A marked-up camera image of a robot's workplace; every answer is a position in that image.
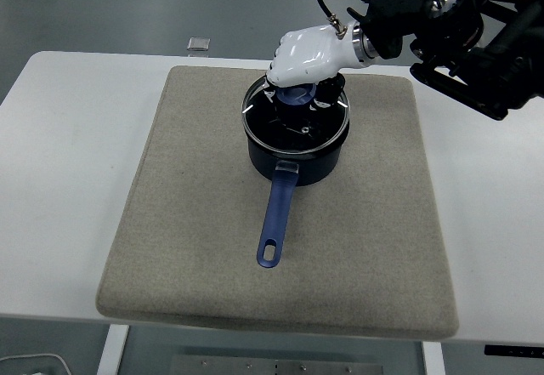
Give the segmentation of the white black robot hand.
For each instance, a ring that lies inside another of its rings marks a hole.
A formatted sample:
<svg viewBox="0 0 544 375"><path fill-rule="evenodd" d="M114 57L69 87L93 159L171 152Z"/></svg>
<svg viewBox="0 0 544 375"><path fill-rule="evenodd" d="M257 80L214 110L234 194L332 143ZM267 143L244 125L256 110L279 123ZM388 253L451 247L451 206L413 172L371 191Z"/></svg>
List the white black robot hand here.
<svg viewBox="0 0 544 375"><path fill-rule="evenodd" d="M366 45L366 37L355 21L348 23L342 38L330 25L290 31L281 38L266 72L264 95L271 103L289 107L313 100L335 103L342 92L334 80L338 72L372 63Z"/></svg>

